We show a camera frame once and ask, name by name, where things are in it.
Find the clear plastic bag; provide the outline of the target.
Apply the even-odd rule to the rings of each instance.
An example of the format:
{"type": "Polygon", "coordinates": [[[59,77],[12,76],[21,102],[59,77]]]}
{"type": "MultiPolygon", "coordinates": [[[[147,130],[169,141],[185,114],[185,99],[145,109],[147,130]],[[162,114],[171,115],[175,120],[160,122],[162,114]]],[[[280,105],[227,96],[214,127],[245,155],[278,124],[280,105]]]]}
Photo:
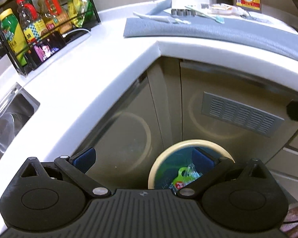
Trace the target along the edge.
{"type": "Polygon", "coordinates": [[[202,173],[197,172],[195,166],[192,163],[187,167],[182,167],[180,169],[180,173],[182,176],[182,181],[185,184],[189,184],[202,176],[202,173]]]}

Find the green snack wrapper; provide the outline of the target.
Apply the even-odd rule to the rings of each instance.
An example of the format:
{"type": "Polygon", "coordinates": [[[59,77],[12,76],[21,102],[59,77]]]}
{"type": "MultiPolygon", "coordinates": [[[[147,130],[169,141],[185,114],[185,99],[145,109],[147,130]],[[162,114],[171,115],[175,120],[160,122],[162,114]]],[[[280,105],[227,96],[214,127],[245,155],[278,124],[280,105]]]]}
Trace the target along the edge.
{"type": "Polygon", "coordinates": [[[178,170],[178,176],[171,182],[171,185],[170,185],[170,188],[175,191],[180,190],[181,188],[188,185],[182,181],[182,176],[180,175],[181,174],[180,169],[178,170]]]}

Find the orange snack wrapper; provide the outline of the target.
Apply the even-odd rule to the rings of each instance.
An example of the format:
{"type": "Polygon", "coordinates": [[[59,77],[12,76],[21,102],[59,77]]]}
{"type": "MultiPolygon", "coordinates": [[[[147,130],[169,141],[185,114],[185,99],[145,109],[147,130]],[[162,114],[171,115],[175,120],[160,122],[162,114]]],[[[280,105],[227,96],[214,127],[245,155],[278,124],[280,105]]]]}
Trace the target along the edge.
{"type": "Polygon", "coordinates": [[[225,3],[221,4],[212,4],[208,8],[209,12],[212,14],[220,14],[220,15],[234,15],[234,16],[247,16],[249,13],[240,7],[236,7],[233,5],[228,5],[225,3]]]}

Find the cream trash bin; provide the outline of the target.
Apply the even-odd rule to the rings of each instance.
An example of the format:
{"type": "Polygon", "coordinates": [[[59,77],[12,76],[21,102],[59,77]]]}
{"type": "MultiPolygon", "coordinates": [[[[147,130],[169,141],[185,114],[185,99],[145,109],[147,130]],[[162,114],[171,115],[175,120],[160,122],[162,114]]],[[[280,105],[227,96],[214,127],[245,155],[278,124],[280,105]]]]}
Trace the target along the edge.
{"type": "Polygon", "coordinates": [[[152,165],[148,177],[149,189],[167,189],[179,175],[179,170],[192,165],[199,174],[211,171],[221,157],[233,160],[220,145],[207,140],[185,140],[162,152],[152,165]]]}

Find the blue bin liner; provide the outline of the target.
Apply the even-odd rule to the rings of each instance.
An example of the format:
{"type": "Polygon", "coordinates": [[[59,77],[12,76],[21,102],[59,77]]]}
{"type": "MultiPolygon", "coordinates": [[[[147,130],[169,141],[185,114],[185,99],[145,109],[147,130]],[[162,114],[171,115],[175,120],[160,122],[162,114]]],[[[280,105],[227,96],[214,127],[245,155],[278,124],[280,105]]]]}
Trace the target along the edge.
{"type": "MultiPolygon", "coordinates": [[[[194,148],[195,147],[187,147],[178,149],[167,156],[167,158],[158,167],[157,172],[154,174],[153,183],[155,189],[170,189],[171,182],[178,176],[178,170],[181,167],[187,167],[189,164],[193,164],[192,155],[194,148]]],[[[200,148],[208,151],[208,153],[215,158],[219,158],[222,156],[219,152],[211,148],[200,148]]]]}

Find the grey counter mat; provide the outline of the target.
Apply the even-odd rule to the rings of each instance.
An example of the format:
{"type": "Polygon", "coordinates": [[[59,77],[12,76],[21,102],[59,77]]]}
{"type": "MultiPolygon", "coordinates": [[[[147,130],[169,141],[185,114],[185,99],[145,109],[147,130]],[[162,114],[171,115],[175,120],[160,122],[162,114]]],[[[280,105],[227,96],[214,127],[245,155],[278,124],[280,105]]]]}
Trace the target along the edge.
{"type": "MultiPolygon", "coordinates": [[[[224,24],[198,15],[195,17],[173,17],[187,20],[191,22],[191,25],[163,23],[133,16],[126,20],[124,37],[178,36],[218,40],[259,48],[298,61],[298,32],[292,27],[257,12],[247,11],[251,16],[269,20],[271,23],[253,22],[234,15],[212,14],[208,10],[209,6],[202,4],[192,7],[199,8],[202,12],[212,16],[223,17],[224,24]]],[[[185,9],[185,7],[175,7],[172,0],[164,0],[146,14],[172,17],[171,9],[185,9]]]]}

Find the cabinet vent grille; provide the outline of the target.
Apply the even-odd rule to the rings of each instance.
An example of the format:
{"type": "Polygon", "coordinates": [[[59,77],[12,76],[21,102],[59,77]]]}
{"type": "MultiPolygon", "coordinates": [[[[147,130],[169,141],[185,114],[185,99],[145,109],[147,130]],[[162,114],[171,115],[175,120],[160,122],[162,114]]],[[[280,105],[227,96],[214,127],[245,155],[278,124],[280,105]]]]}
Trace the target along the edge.
{"type": "Polygon", "coordinates": [[[203,93],[201,113],[268,137],[284,122],[274,114],[208,92],[203,93]]]}

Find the glass pot lid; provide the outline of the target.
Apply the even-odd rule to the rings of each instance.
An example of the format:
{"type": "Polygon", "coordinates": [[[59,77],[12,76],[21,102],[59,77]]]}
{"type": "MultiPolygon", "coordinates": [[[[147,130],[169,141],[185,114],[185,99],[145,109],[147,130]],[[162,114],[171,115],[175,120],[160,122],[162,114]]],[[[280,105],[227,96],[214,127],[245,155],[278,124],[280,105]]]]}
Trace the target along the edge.
{"type": "Polygon", "coordinates": [[[14,118],[11,113],[5,113],[0,118],[0,158],[15,138],[14,118]]]}

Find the printed paper sheet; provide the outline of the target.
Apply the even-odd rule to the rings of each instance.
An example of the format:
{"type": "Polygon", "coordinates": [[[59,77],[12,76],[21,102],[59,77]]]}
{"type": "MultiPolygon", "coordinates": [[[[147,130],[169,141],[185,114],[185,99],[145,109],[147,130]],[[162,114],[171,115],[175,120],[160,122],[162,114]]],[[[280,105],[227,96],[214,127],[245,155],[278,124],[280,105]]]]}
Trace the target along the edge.
{"type": "Polygon", "coordinates": [[[245,19],[245,20],[251,20],[253,22],[258,22],[258,23],[265,23],[265,24],[270,24],[271,23],[269,20],[254,17],[254,16],[251,16],[250,14],[243,14],[243,15],[240,15],[240,17],[245,19]]]}

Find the green toothbrush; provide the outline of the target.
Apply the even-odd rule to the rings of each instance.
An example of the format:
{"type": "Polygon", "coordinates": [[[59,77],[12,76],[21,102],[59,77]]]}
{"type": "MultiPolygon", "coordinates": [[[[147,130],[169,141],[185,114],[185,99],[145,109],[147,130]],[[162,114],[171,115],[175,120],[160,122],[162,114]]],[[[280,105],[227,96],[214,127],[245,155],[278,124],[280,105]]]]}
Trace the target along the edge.
{"type": "Polygon", "coordinates": [[[215,22],[217,22],[219,24],[224,24],[225,23],[223,17],[217,16],[217,15],[212,16],[212,15],[206,14],[206,13],[202,12],[201,9],[195,8],[195,7],[192,7],[192,6],[185,6],[185,8],[188,9],[188,10],[194,11],[195,14],[200,16],[200,17],[212,19],[212,20],[214,20],[215,22]]]}

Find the black smartphone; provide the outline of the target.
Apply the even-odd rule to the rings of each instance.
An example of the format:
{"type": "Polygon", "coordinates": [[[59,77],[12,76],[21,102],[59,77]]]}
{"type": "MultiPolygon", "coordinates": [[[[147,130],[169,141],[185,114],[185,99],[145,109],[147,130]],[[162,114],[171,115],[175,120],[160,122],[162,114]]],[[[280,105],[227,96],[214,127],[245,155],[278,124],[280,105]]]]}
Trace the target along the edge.
{"type": "Polygon", "coordinates": [[[35,70],[65,46],[66,42],[62,35],[53,32],[32,45],[24,54],[24,57],[30,69],[35,70]]]}

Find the metal cookie cutter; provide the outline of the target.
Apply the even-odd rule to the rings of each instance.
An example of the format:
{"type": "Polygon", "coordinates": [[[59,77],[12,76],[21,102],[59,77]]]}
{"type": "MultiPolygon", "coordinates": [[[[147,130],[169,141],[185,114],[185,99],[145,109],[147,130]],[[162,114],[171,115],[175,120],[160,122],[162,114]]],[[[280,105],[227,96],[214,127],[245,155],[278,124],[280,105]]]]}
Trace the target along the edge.
{"type": "Polygon", "coordinates": [[[171,9],[172,17],[195,17],[196,13],[190,9],[171,9]]]}

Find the green yellow-cap bottle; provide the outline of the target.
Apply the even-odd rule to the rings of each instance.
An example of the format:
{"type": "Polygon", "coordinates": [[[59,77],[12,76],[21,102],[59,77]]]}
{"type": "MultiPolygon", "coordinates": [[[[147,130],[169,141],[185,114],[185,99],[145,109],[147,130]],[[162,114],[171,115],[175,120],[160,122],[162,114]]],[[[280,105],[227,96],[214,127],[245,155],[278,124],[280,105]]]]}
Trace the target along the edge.
{"type": "Polygon", "coordinates": [[[28,45],[19,21],[11,8],[6,9],[0,14],[0,22],[4,37],[11,50],[15,54],[21,66],[25,66],[27,62],[24,58],[24,53],[26,52],[28,45]]]}

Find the amber red-label oil bottle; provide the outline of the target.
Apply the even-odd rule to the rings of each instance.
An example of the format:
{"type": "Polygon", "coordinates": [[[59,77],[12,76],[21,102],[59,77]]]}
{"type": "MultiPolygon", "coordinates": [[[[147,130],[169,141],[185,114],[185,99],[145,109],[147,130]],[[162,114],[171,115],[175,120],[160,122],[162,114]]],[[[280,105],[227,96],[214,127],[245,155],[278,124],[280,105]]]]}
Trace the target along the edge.
{"type": "Polygon", "coordinates": [[[38,6],[48,31],[65,34],[73,29],[67,12],[58,0],[38,0],[38,6]]]}

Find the yellow green snack bag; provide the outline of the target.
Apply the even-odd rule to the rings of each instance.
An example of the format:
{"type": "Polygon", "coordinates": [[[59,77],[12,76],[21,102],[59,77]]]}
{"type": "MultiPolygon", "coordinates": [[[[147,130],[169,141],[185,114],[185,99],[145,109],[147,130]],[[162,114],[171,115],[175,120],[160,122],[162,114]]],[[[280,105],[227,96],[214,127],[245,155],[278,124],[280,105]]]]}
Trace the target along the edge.
{"type": "Polygon", "coordinates": [[[81,28],[93,16],[92,3],[89,0],[67,0],[68,15],[71,23],[81,28]]]}

